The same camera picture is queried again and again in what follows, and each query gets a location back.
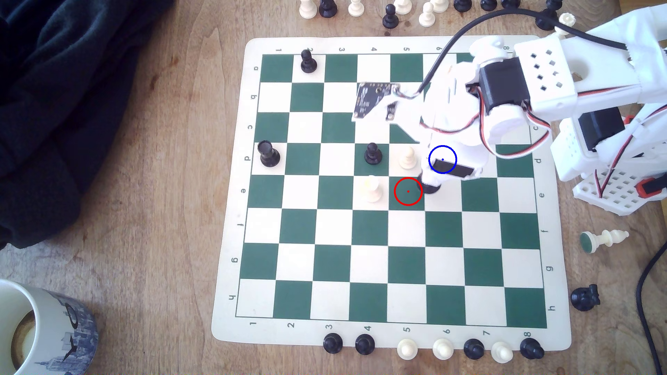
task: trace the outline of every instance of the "black chess piece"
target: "black chess piece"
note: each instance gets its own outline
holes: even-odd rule
[[[484,344],[476,338],[471,338],[463,344],[463,353],[471,360],[478,360],[484,356]]]
[[[519,352],[529,360],[541,360],[544,358],[544,349],[534,338],[524,338],[519,344]]]
[[[313,73],[317,69],[317,61],[313,58],[310,51],[304,49],[301,51],[301,70],[304,73]]]
[[[396,7],[394,4],[387,4],[384,7],[384,11],[387,13],[382,17],[382,25],[388,29],[393,29],[398,26],[398,16],[396,15]]]
[[[588,311],[600,304],[600,295],[598,294],[598,286],[590,284],[588,288],[576,288],[570,294],[570,302],[575,309],[579,311]]]
[[[273,148],[269,141],[261,141],[257,145],[259,160],[265,167],[275,167],[280,162],[280,152]]]
[[[324,336],[322,346],[324,346],[324,350],[326,350],[327,353],[336,354],[343,348],[343,339],[339,334],[330,333],[327,336]]]

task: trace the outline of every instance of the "wooden table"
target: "wooden table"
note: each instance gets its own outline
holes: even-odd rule
[[[127,113],[106,164],[84,199],[81,219],[54,240],[0,252],[0,277],[83,300],[99,321],[100,344],[89,370],[112,373],[389,374],[521,372],[650,374],[654,371],[636,315],[634,290],[648,260],[667,240],[660,204],[627,218],[574,200],[574,182],[559,183],[570,289],[597,283],[602,305],[571,308],[572,347],[508,364],[461,351],[447,361],[422,350],[411,361],[394,349],[332,356],[320,347],[230,344],[211,335],[211,312],[225,219],[241,64],[255,37],[452,35],[482,14],[450,8],[433,27],[419,26],[424,0],[399,27],[382,27],[384,4],[364,0],[348,15],[342,0],[333,19],[299,17],[296,0],[179,0],[143,52]],[[523,5],[541,10],[542,0]],[[620,13],[616,1],[567,0],[563,11],[589,29]],[[494,19],[473,33],[546,35],[531,19]],[[581,231],[628,230],[613,248],[586,255]],[[667,366],[667,259],[644,287],[647,318]]]

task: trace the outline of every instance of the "chess mat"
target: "chess mat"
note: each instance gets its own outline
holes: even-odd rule
[[[444,65],[471,61],[464,37]],[[506,47],[534,39],[507,36]],[[571,342],[556,174],[548,145],[520,159],[490,158],[482,178],[447,181],[420,198],[402,169],[420,145],[390,122],[352,122],[358,83],[417,86],[449,37],[254,39],[246,47],[229,196],[213,311],[219,340],[321,345],[329,332],[354,346],[403,338],[431,348],[469,338],[514,350],[525,337],[545,350]],[[317,70],[301,71],[312,49]],[[497,150],[541,133],[519,129]],[[265,167],[257,144],[280,163]],[[369,142],[384,158],[364,161]],[[380,179],[378,202],[361,194]],[[405,206],[404,203],[417,204]]]

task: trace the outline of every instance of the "coffee mug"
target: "coffee mug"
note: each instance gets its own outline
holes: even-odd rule
[[[0,374],[83,374],[98,338],[81,302],[0,279]]]

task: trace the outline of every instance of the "white chess piece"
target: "white chess piece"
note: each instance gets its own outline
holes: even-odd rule
[[[394,0],[394,7],[396,7],[396,14],[408,14],[412,10],[412,1]]]
[[[348,7],[348,13],[352,17],[359,17],[364,14],[364,4],[362,4],[362,0],[352,0]]]
[[[434,12],[442,13],[450,6],[450,0],[431,0],[431,4]]]
[[[509,345],[499,341],[491,347],[491,357],[498,363],[507,363],[512,360],[514,353]]]
[[[317,14],[317,7],[313,0],[301,0],[301,6],[299,7],[299,14],[305,19],[311,19]]]
[[[446,338],[439,338],[433,344],[433,355],[439,360],[448,360],[454,354],[454,345]]]
[[[433,15],[433,4],[424,3],[424,12],[419,15],[419,24],[424,27],[431,27],[435,22],[436,22],[436,16]]]
[[[417,344],[409,338],[404,338],[403,340],[399,341],[398,345],[396,346],[396,352],[398,352],[398,356],[404,360],[411,360],[412,358],[415,358],[418,349],[419,348],[417,347]]]

